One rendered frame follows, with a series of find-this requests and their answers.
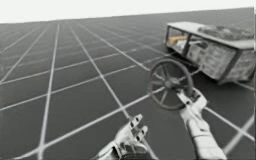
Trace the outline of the dark steering wheel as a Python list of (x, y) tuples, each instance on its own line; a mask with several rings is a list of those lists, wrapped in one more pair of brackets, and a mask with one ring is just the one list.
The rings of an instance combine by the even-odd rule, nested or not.
[(149, 94), (163, 109), (175, 111), (184, 108), (179, 95), (191, 98), (193, 87), (187, 67), (174, 59), (160, 60), (150, 71)]

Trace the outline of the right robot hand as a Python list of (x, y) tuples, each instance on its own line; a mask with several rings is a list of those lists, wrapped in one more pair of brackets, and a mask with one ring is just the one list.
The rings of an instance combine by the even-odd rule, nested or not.
[(208, 101), (201, 91), (194, 88), (191, 97), (187, 96), (184, 91), (178, 92), (177, 96), (184, 104), (184, 107), (179, 110), (184, 121), (202, 118), (202, 110), (206, 107)]

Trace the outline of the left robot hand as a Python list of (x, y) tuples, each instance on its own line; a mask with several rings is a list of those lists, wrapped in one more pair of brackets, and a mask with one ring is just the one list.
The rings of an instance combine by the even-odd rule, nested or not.
[(142, 125), (142, 114), (132, 117), (114, 137), (115, 160), (150, 160), (149, 149), (143, 142), (148, 127)]

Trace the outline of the grey cart with brown box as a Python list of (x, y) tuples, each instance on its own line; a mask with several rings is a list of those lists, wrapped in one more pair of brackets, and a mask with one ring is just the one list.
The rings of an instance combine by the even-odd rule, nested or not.
[(254, 33), (180, 21), (167, 24), (165, 44), (220, 83), (250, 81), (255, 73)]

